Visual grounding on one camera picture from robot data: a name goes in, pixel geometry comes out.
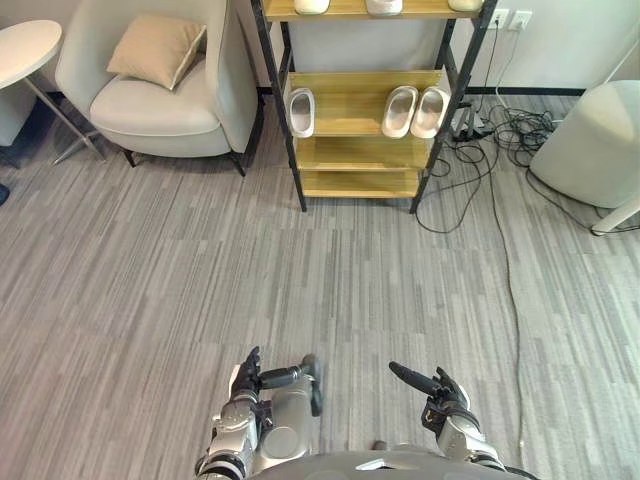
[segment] shelf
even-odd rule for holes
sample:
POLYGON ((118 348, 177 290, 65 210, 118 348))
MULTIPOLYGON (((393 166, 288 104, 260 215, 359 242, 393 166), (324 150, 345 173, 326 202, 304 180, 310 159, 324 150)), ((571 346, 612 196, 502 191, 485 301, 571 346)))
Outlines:
POLYGON ((301 171, 401 172, 425 168, 427 141, 413 136, 311 137, 298 139, 296 157, 301 171))
POLYGON ((307 197, 411 198, 418 190, 416 171, 389 173, 301 172, 307 197))
POLYGON ((291 73, 291 88, 311 89, 316 102, 314 136, 380 136, 387 96, 399 85, 422 91, 440 81, 439 70, 366 73, 291 73))
POLYGON ((390 17, 373 17, 365 0, 331 0, 322 15, 298 15, 293 0, 264 0, 265 16, 271 22, 322 21, 337 19, 397 18, 475 18, 478 12, 456 12, 447 0, 403 0, 402 13, 390 17))

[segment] electrical outlet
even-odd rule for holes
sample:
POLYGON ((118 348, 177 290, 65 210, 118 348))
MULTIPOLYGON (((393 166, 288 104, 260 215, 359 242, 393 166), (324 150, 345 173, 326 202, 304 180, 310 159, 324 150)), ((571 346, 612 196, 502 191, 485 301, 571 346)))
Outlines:
POLYGON ((531 20, 532 15, 533 12, 531 10, 517 10, 516 13, 513 14, 513 18, 509 24, 509 30, 524 30, 527 28, 527 24, 529 20, 531 20))
POLYGON ((496 20, 498 21, 497 28, 504 28, 504 24, 507 23, 507 17, 509 16, 508 8, 496 8, 493 11, 493 15, 491 17, 491 21, 489 22, 489 30, 493 30, 496 28, 496 20))

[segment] slipper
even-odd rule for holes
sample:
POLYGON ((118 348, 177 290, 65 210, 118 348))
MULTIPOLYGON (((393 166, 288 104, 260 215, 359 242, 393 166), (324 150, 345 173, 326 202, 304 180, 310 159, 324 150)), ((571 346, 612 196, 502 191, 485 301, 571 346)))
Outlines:
POLYGON ((367 11, 375 16, 402 13, 402 0, 367 0, 367 11))
POLYGON ((411 133, 418 138, 433 138, 447 113, 449 94, 439 88, 429 87, 423 93, 411 122, 411 133))
POLYGON ((320 15, 329 10, 329 0, 295 0, 293 6, 300 15, 320 15))
POLYGON ((289 97, 289 124, 291 133, 300 138, 313 135, 316 102, 308 88, 298 88, 289 97))
POLYGON ((482 0, 449 0, 449 8, 458 12, 475 12, 482 7, 482 0))
POLYGON ((418 100, 414 87, 398 87, 387 97, 382 119, 382 133, 390 138, 402 138, 409 131, 418 100))

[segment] side table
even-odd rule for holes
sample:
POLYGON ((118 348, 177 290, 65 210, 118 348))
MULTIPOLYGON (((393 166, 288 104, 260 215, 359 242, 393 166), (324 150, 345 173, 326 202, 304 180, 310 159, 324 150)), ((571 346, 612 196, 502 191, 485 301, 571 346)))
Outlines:
POLYGON ((98 132, 82 133, 51 100, 49 95, 38 88, 29 78, 29 75, 58 53, 61 38, 62 28, 51 20, 33 20, 0 30, 0 58, 2 59, 0 62, 0 89, 19 81, 25 82, 38 98, 76 134, 78 139, 62 152, 53 162, 54 165, 67 158, 83 144, 104 160, 102 154, 91 141, 91 137, 98 135, 98 132))

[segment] cushion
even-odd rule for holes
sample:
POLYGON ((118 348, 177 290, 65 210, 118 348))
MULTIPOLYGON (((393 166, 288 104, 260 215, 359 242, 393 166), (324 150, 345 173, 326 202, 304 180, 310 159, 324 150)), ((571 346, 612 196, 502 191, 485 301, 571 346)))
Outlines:
POLYGON ((205 29, 179 18, 140 15, 120 39, 107 71, 173 90, 193 62, 205 29))
POLYGON ((217 129, 220 120, 205 88, 204 58, 199 58, 173 92, 144 80, 115 77, 93 100, 91 123, 141 136, 195 135, 217 129))

